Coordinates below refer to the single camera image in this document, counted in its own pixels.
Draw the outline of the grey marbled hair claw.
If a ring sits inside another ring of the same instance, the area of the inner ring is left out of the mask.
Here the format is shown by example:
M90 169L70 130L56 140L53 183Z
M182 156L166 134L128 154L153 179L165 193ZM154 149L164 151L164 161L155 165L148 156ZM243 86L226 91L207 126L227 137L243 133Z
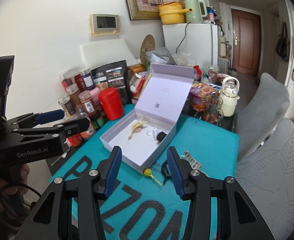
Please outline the grey marbled hair claw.
M201 163L197 161L188 151L184 151L184 155L181 155L181 158L187 160L193 170L201 170Z

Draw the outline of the brown spice jar labelled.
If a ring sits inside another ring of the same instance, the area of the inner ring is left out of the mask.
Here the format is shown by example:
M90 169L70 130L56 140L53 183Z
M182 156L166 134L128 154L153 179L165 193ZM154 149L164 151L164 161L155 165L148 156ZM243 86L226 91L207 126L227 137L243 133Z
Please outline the brown spice jar labelled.
M82 103L82 106L84 110L87 112L89 117L94 116L97 113L96 105L93 101L93 98L91 97L90 91L83 91L79 94L80 102Z

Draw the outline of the red cylindrical canister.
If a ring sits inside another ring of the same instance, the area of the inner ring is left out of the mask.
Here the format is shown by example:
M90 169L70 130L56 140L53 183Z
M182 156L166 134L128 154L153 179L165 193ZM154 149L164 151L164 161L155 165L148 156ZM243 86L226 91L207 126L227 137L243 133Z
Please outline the red cylindrical canister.
M109 120L118 120L124 116L125 110L116 88L104 89L99 94L99 101Z

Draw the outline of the grey leaf cushion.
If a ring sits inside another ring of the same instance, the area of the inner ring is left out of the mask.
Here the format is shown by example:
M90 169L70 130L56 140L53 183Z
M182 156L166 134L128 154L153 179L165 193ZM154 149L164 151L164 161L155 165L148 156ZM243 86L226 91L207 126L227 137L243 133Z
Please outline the grey leaf cushion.
M268 73L261 75L250 103L236 115L237 161L251 155L284 118L290 106L287 87Z
M294 232L294 123L283 119L267 142L237 163L235 178L275 239Z

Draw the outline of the cream hair claw clip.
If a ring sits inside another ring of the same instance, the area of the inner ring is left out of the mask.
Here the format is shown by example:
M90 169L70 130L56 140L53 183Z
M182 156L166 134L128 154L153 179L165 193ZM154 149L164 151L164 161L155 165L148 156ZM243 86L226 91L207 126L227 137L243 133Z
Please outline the cream hair claw clip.
M147 121L143 121L142 118L140 118L139 121L135 122L132 126L131 126L131 131L127 137L127 139L131 139L133 134L137 131L137 130L142 130L142 128L144 127L144 125L146 125L148 122Z

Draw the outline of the yellow-green lollipop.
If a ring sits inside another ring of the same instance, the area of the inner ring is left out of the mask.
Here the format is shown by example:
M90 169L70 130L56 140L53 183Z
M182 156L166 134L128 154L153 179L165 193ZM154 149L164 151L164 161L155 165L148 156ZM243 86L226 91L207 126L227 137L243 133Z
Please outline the yellow-green lollipop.
M156 182L158 185L160 185L160 186L163 185L159 180L157 180L157 179L155 178L155 176L153 175L151 169L149 169L149 168L144 169L143 175L146 176L146 177L148 177L148 178L151 178L151 179L152 179L154 182Z

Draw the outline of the teal bubble mailer mat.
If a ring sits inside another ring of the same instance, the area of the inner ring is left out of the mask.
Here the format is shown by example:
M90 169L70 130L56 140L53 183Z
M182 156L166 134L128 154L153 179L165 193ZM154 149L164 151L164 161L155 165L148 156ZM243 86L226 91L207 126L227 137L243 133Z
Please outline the teal bubble mailer mat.
M52 176L73 179L97 167L109 155L101 135L113 125L113 121L106 122L65 158L51 158L48 165ZM223 179L234 175L239 137L233 132L182 115L170 144L180 155L189 152L209 177ZM143 176L127 164L121 165L113 194L100 203L107 239L182 239L189 202L181 200L172 181L162 176L161 165L166 157L162 153L152 165L152 177Z

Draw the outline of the glass mug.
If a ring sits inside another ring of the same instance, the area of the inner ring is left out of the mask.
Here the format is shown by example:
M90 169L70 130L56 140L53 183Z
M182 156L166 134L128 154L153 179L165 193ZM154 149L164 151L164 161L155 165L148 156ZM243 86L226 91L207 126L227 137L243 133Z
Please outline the glass mug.
M207 96L203 115L204 121L218 125L223 118L222 104L223 100L219 95L213 94Z

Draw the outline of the cream kettle jug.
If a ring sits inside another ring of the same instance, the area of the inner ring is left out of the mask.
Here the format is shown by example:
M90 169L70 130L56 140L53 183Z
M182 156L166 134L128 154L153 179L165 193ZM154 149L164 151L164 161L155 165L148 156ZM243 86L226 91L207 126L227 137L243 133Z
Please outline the cream kettle jug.
M239 100L240 83L238 79L232 76L224 78L222 81L220 98L222 99L221 110L224 117L230 117L234 114L237 102Z

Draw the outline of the instant noodle cup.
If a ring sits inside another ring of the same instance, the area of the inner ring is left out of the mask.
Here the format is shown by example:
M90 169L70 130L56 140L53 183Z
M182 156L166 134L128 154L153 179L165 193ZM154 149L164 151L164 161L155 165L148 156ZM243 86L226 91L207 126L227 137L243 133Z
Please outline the instant noodle cup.
M212 86L204 83L194 83L189 91L189 100L191 107L197 112L203 112L205 108L206 97L216 92Z

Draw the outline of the yellow pot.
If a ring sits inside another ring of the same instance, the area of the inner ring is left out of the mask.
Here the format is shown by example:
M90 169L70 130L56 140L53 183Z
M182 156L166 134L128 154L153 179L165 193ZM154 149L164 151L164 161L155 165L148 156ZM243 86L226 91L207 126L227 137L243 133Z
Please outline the yellow pot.
M160 4L158 10L163 25L184 23L185 14L193 11L191 8L183 9L183 5L177 2Z

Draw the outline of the white mini fridge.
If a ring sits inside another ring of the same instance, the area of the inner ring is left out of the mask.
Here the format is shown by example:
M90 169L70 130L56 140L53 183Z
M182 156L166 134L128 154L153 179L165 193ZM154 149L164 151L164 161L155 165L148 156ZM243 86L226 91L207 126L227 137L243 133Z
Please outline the white mini fridge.
M218 66L220 56L220 27L204 23L163 25L164 44L173 55L187 53L203 72Z

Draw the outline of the green electric kettle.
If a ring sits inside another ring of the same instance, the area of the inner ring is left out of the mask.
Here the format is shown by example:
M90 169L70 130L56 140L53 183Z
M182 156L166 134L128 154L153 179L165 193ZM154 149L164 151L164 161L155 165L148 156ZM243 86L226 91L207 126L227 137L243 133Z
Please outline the green electric kettle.
M207 7L204 0L184 0L184 7L189 9L186 13L187 23L203 23L207 16Z

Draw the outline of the brown door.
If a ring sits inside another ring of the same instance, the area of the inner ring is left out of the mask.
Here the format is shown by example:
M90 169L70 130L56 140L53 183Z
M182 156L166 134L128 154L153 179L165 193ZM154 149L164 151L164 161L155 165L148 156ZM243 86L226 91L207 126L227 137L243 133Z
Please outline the brown door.
M232 67L237 72L257 76L261 58L261 17L232 9Z

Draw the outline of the wall intercom panel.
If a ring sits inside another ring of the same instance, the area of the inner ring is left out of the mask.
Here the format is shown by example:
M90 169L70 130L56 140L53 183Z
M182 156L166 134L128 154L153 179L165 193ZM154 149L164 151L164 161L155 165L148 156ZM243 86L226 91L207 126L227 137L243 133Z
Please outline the wall intercom panel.
M91 14L89 16L91 36L120 35L119 15Z

